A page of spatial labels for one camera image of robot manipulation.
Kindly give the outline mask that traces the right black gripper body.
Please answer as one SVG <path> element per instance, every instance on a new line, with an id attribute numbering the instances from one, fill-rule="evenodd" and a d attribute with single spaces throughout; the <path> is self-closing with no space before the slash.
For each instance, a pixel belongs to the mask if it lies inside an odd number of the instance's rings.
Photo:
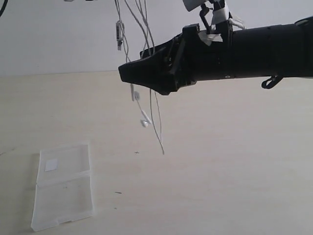
<path id="1" fill-rule="evenodd" d="M 203 31 L 199 25 L 185 26 L 182 33 L 155 48 L 143 50 L 143 58 L 161 52 L 165 63 L 174 75 L 177 91 L 183 87 L 196 84 L 200 77 L 208 77 L 222 64 L 222 57 L 230 46 L 223 43 L 212 43 L 208 46 L 198 36 Z"/>

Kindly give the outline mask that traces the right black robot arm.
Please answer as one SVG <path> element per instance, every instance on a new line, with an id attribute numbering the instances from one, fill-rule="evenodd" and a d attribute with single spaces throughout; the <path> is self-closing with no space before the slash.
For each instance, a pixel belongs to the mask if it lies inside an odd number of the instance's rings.
<path id="1" fill-rule="evenodd" d="M 270 89 L 284 78 L 313 76 L 313 20 L 232 30 L 221 40 L 190 24 L 173 39 L 119 66 L 120 79 L 169 95 L 199 81 L 265 77 Z"/>

